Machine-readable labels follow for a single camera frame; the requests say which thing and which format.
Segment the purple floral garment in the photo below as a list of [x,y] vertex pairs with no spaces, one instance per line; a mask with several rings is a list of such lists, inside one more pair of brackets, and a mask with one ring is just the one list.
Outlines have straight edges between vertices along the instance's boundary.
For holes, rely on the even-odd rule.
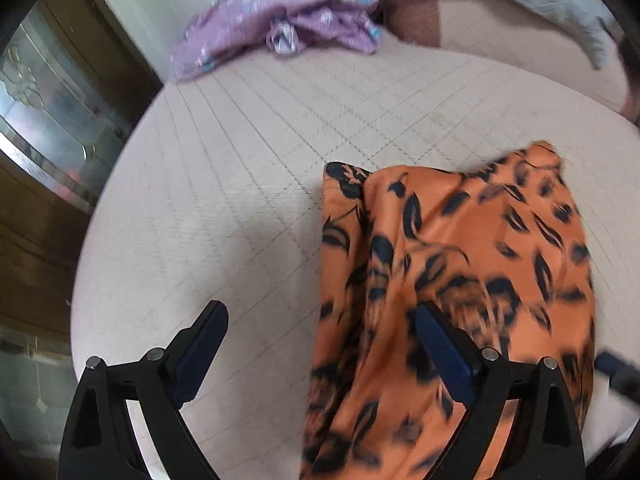
[[188,81],[254,47],[289,58],[317,44],[372,54],[380,0],[217,0],[195,15],[171,53],[171,76]]

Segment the wooden glass-panel door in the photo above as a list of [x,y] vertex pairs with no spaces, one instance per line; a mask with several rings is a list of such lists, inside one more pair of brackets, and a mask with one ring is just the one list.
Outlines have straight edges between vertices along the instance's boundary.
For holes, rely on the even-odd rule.
[[160,78],[106,0],[1,0],[1,437],[58,457],[90,216]]

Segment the orange black floral cloth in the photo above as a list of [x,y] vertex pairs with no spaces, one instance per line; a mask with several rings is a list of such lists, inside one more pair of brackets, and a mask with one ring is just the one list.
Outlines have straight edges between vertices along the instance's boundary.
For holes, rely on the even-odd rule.
[[303,478],[421,479],[434,465],[464,409],[416,336],[424,302],[512,361],[556,359],[587,415],[596,300],[550,144],[474,172],[330,162],[321,206]]

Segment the pink bolster cushion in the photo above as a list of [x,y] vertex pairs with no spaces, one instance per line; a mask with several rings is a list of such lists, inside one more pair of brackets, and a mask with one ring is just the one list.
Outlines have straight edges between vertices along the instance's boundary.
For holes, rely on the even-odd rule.
[[510,0],[381,0],[381,11],[384,26],[409,44],[510,64],[639,120],[639,71],[610,37],[597,70],[574,38]]

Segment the pink quilted mattress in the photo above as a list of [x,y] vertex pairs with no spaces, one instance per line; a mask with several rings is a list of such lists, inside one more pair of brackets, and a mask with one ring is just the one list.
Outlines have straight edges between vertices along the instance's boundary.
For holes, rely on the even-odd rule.
[[183,418],[226,479],[294,479],[332,160],[470,170],[537,140],[564,160],[599,348],[639,357],[639,133],[588,96],[487,58],[386,37],[374,55],[259,49],[168,84],[130,136],[84,241],[70,340],[140,359],[209,300],[230,327]]

